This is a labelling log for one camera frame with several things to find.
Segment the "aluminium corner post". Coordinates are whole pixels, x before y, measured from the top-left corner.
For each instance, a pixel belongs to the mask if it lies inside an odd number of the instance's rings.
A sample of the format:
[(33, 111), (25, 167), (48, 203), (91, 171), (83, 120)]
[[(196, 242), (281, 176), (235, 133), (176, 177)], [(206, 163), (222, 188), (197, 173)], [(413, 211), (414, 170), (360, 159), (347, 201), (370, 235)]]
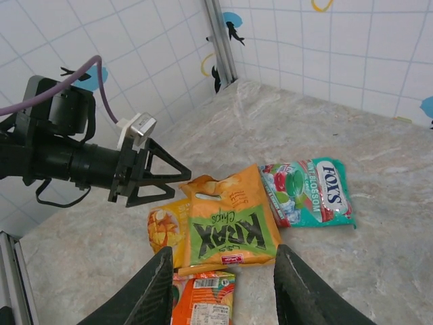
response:
[(219, 0), (203, 0), (203, 2), (211, 30), (210, 42), (216, 54), (216, 67), (223, 84), (230, 85), (237, 80), (237, 72), (221, 6)]

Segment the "orange snack packet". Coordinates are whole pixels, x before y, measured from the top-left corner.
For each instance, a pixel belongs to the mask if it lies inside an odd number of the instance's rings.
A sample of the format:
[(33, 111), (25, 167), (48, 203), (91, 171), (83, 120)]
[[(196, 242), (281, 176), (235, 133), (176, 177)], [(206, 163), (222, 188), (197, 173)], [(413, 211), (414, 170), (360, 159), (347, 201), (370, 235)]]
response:
[(233, 325), (235, 274), (222, 271), (173, 276), (170, 325)]

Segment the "blue disc black seal sticker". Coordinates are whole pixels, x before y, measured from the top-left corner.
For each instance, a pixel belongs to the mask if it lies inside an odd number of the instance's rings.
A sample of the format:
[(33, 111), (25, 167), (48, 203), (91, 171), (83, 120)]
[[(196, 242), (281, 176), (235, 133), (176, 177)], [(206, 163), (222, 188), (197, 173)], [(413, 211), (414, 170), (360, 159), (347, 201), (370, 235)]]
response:
[(433, 96), (424, 99), (420, 104), (420, 109), (432, 120), (430, 128), (433, 129)]

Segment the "yellow mango snack bag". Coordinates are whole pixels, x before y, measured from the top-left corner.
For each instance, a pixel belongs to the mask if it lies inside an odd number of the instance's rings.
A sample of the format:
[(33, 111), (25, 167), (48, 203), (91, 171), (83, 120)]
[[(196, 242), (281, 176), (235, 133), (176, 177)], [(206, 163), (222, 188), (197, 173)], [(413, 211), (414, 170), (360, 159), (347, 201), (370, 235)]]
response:
[(178, 200), (152, 209), (147, 219), (147, 232), (152, 250), (157, 253), (169, 246), (174, 255), (182, 254), (185, 247), (188, 199)]

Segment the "blue disc black fish sticker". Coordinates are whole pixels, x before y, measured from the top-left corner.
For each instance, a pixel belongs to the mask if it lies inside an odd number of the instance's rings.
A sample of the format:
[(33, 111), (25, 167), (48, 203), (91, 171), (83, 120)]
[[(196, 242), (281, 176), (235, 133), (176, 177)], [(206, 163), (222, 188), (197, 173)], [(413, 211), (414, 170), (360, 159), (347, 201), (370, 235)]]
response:
[(223, 20), (228, 31), (229, 40), (235, 39), (245, 45), (244, 38), (238, 35), (238, 28), (243, 24), (242, 18), (234, 12), (223, 12)]

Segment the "aluminium side rail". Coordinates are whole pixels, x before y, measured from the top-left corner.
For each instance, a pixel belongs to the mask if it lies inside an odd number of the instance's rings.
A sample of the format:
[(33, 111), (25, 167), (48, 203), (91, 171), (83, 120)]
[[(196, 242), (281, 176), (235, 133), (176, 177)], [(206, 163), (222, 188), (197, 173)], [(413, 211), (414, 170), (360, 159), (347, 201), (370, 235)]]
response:
[(0, 231), (0, 325), (40, 325), (18, 239)]

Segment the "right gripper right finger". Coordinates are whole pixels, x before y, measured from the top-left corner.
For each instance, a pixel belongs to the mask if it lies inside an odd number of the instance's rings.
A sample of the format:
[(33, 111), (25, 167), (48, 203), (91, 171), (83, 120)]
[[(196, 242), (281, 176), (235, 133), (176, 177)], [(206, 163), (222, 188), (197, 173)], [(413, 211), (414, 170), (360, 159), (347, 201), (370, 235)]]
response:
[(279, 325), (375, 325), (285, 244), (277, 248), (274, 287)]

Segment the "blue oval black animal sticker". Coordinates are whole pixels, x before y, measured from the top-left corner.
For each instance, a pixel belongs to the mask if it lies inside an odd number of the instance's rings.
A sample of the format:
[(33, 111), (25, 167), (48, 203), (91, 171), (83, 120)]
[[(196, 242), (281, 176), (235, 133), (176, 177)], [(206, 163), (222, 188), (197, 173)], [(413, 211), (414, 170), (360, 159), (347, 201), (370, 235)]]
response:
[[(74, 73), (74, 70), (70, 70), (65, 67), (60, 68), (62, 73), (60, 74), (61, 77), (66, 77), (69, 75), (72, 75)], [(108, 77), (108, 71), (106, 68), (101, 69), (101, 75), (102, 75), (102, 81), (105, 82)], [(78, 80), (75, 82), (77, 85), (88, 85), (90, 84), (96, 84), (98, 85), (98, 68), (97, 65), (94, 65), (86, 71), (85, 74), (83, 74), (81, 77), (78, 78)]]

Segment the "teal Fox's mint candy bag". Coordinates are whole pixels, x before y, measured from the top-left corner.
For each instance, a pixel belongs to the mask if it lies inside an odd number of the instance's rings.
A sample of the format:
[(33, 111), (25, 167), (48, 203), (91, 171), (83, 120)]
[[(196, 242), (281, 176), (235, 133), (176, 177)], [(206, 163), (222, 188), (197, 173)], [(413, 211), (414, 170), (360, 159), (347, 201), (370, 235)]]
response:
[(323, 157), (258, 170), (279, 228), (357, 227), (341, 161)]

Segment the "orange Krax chips bag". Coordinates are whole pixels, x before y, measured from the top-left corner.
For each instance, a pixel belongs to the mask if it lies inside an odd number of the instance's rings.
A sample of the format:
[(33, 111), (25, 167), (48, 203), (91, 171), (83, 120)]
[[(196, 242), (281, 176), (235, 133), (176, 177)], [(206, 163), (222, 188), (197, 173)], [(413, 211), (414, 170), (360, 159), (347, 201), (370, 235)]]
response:
[(183, 267), (275, 259), (281, 236), (256, 164), (222, 180), (203, 175), (180, 189), (189, 199)]

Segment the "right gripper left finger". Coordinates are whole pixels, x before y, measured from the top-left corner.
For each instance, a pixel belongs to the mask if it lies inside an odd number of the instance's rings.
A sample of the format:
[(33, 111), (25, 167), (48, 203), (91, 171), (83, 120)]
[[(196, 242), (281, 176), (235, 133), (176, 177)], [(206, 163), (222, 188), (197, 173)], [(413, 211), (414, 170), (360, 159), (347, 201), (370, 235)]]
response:
[(77, 325), (170, 325), (173, 274), (173, 251), (164, 247)]

